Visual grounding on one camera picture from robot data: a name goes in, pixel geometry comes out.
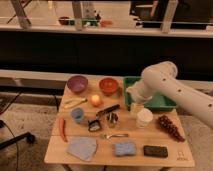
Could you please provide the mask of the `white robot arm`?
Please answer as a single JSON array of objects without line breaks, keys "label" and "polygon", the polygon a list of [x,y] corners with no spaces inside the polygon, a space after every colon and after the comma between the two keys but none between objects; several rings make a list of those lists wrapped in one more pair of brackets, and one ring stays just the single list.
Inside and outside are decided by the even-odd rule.
[{"label": "white robot arm", "polygon": [[127,88],[135,103],[144,104],[156,92],[175,101],[213,129],[213,97],[184,85],[176,79],[177,66],[170,61],[146,67],[141,79]]}]

